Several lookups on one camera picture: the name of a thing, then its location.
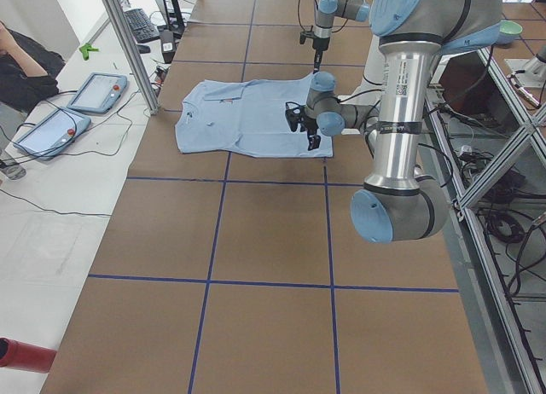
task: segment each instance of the keyboard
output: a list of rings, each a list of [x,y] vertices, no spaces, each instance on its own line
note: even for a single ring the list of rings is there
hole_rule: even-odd
[[[147,43],[160,38],[160,32],[152,24],[144,10],[126,10],[124,15],[137,43]]]

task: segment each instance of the person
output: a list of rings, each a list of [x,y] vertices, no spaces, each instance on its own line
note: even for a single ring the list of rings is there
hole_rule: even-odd
[[[0,102],[29,113],[43,99],[59,93],[55,77],[62,57],[0,21]]]

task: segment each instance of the wall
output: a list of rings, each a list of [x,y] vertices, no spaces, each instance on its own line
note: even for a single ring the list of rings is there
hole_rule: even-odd
[[[57,0],[0,0],[0,19],[47,49],[69,58],[78,38]]]
[[[91,28],[106,13],[102,0],[57,0],[61,5],[80,43],[89,35]]]

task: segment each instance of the green object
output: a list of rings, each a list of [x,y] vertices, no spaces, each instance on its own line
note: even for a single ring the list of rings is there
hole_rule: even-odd
[[[84,57],[84,60],[89,60],[89,52],[90,51],[99,51],[98,48],[91,46],[90,43],[84,44],[82,47],[79,48],[79,51],[82,53],[82,56]]]
[[[501,32],[505,34],[519,35],[523,32],[523,27],[511,20],[501,20]]]
[[[496,44],[510,44],[523,32],[523,27],[511,20],[501,20],[501,31]]]

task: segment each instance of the blue bowl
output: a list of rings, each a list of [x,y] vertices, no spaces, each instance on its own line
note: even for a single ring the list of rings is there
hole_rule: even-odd
[[[523,32],[523,27],[511,20],[501,20],[501,32],[495,44],[510,44]]]

